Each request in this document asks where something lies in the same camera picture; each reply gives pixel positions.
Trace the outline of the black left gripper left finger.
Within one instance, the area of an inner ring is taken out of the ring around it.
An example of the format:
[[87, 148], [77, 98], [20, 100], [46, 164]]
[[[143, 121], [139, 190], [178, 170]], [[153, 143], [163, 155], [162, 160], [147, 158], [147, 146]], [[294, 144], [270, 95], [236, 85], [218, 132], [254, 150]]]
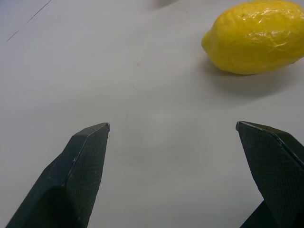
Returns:
[[99, 191], [109, 123], [74, 134], [43, 170], [9, 228], [86, 228]]

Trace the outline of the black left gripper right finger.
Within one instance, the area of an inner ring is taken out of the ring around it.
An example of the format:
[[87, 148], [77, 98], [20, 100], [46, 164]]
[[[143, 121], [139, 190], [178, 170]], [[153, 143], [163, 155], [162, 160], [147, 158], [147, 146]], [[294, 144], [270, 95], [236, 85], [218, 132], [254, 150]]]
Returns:
[[304, 226], [304, 147], [276, 128], [239, 121], [236, 130], [262, 203], [244, 228]]

